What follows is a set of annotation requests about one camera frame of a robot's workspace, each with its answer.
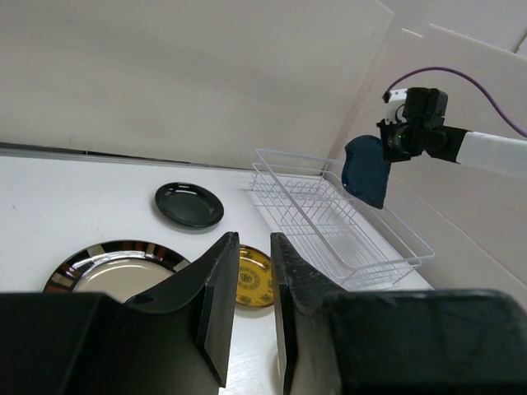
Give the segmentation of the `dark blue leaf-shaped dish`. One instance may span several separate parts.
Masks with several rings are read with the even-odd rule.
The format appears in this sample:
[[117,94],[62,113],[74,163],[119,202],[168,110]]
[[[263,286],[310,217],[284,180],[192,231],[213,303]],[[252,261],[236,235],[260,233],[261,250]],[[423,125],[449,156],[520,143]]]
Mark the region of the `dark blue leaf-shaped dish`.
[[383,161],[382,143],[378,137],[355,137],[345,146],[341,181],[351,196],[382,210],[389,172],[390,163]]

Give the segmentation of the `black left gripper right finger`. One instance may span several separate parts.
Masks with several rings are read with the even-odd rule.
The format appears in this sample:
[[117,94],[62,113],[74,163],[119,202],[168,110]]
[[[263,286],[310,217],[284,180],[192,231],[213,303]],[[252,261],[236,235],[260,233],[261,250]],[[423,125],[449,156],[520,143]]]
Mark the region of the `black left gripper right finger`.
[[351,292],[270,236],[284,394],[523,394],[526,313],[495,290]]

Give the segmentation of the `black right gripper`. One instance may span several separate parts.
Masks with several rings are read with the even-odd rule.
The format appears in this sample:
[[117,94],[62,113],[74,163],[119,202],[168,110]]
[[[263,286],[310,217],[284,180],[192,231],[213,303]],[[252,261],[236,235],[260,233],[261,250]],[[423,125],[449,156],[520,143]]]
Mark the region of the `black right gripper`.
[[380,132],[383,161],[402,162],[412,159],[412,132],[408,132],[409,126],[409,121],[390,123],[385,119],[376,124]]

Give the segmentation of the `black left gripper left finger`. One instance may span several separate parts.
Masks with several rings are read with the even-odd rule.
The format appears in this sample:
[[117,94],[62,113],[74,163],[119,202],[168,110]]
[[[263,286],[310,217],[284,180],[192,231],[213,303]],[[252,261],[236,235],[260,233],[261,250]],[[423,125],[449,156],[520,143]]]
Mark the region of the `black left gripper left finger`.
[[226,386],[240,239],[121,303],[101,293],[4,293],[4,394],[216,394]]

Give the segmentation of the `small black round plate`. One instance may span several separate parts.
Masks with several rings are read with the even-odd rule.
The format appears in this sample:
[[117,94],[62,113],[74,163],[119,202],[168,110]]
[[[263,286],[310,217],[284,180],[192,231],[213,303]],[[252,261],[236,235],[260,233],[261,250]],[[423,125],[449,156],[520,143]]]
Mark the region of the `small black round plate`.
[[225,212],[221,200],[214,193],[184,182],[160,186],[154,195],[154,202],[167,219],[194,229],[218,224]]

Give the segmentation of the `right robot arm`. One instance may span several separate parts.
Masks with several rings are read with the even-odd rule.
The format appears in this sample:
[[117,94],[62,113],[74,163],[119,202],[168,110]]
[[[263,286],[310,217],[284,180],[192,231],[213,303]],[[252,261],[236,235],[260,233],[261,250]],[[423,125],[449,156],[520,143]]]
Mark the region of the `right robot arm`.
[[386,116],[377,123],[383,160],[430,157],[516,179],[526,178],[526,142],[445,125],[448,95],[413,87],[383,94]]

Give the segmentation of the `yellow patterned small plate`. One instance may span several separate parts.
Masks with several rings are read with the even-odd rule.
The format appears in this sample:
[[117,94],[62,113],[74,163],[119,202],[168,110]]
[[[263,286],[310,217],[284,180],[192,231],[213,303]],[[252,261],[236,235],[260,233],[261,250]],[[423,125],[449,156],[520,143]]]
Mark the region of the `yellow patterned small plate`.
[[270,257],[258,249],[241,245],[236,303],[254,309],[273,305],[272,280]]

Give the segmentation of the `large brown-rimmed beige plate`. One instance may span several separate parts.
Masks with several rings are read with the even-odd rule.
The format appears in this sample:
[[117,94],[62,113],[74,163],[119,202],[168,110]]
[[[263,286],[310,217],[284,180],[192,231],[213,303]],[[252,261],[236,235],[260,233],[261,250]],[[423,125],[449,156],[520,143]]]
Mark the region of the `large brown-rimmed beige plate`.
[[43,292],[102,292],[123,303],[189,264],[180,253],[153,242],[108,241],[63,261],[50,275]]

